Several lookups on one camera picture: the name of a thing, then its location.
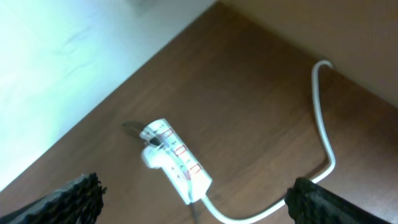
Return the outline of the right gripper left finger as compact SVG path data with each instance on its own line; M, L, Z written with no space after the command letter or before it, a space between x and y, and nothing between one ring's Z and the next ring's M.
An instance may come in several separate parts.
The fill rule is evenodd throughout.
M95 224L104 207L97 174L83 174L28 205L1 217L1 224Z

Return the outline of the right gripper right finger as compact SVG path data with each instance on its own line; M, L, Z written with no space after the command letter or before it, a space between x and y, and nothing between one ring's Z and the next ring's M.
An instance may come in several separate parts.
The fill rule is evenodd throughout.
M303 177L287 190L284 201L295 224L389 224Z

